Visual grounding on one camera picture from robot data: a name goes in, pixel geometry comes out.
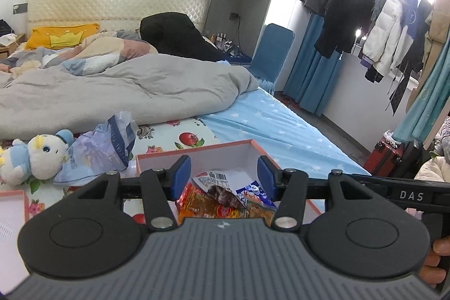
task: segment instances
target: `yellow pillow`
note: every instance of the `yellow pillow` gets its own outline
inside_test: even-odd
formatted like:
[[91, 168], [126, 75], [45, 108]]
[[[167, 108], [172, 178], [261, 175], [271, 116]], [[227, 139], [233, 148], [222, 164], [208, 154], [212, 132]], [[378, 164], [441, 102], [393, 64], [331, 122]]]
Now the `yellow pillow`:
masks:
[[78, 26], [36, 27], [25, 48], [36, 49], [43, 46], [48, 49], [72, 48], [79, 45], [86, 37], [97, 33], [98, 23], [80, 24]]

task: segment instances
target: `crown design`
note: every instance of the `crown design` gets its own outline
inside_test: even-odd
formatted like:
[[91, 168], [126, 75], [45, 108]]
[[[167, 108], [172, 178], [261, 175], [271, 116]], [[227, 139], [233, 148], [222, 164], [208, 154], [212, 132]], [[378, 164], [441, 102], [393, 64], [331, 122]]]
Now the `crown design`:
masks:
[[52, 48], [69, 48], [71, 46], [76, 46], [80, 44], [83, 32], [84, 31], [80, 31], [77, 34], [74, 34], [73, 32], [66, 32], [62, 36], [49, 35], [50, 46]]

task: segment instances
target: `metal pin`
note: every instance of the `metal pin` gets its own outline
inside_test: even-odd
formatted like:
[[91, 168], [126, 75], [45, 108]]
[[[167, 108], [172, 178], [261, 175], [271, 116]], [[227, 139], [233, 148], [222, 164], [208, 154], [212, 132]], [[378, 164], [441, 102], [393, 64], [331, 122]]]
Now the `metal pin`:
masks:
[[157, 218], [152, 219], [150, 224], [157, 229], [166, 229], [173, 225], [173, 221], [166, 216], [158, 216]]
[[283, 229], [291, 229], [293, 227], [296, 227], [297, 224], [297, 220], [291, 218], [290, 216], [281, 216], [275, 219], [275, 225]]

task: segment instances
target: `human hand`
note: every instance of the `human hand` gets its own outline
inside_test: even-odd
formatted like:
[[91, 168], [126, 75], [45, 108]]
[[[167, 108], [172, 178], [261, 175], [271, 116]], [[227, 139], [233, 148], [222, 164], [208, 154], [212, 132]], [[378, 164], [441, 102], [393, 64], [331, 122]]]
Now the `human hand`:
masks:
[[433, 247], [428, 252], [424, 266], [419, 272], [419, 277], [431, 287], [436, 287], [438, 283], [445, 280], [447, 273], [444, 269], [437, 268], [441, 256], [450, 255], [450, 236], [438, 239], [433, 243]]
[[0, 71], [4, 71], [5, 73], [10, 72], [10, 67], [6, 64], [0, 64]]

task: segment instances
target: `teal fabric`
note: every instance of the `teal fabric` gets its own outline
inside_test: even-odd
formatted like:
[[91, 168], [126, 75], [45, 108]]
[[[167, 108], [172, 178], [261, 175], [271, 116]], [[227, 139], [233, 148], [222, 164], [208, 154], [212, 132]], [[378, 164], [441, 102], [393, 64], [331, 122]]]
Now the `teal fabric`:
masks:
[[450, 38], [434, 65], [433, 71], [392, 137], [399, 141], [424, 142], [450, 95]]
[[294, 32], [291, 30], [268, 24], [248, 67], [248, 71], [258, 79], [259, 86], [271, 95], [274, 94], [275, 83], [293, 40]]
[[323, 27], [323, 17], [311, 15], [292, 72], [283, 94], [293, 98], [301, 108], [321, 116], [341, 70], [341, 55], [334, 52], [327, 59], [314, 48]]

